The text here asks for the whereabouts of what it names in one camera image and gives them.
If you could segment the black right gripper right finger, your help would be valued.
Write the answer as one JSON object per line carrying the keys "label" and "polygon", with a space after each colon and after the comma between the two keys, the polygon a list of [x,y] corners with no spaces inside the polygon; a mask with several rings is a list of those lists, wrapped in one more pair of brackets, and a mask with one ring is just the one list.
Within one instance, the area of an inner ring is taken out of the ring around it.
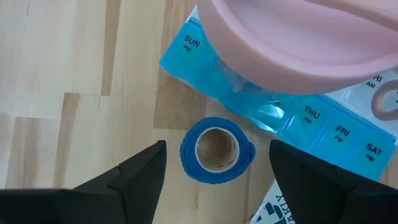
{"label": "black right gripper right finger", "polygon": [[280,140],[271,141],[269,159],[296,223],[397,223],[397,189]]}

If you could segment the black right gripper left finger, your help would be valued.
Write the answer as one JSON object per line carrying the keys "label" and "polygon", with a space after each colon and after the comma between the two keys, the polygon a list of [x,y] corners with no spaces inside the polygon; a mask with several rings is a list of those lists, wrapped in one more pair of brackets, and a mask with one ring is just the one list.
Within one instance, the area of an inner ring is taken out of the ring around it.
{"label": "black right gripper left finger", "polygon": [[157,141],[74,189],[1,191],[1,223],[152,223],[167,145]]}

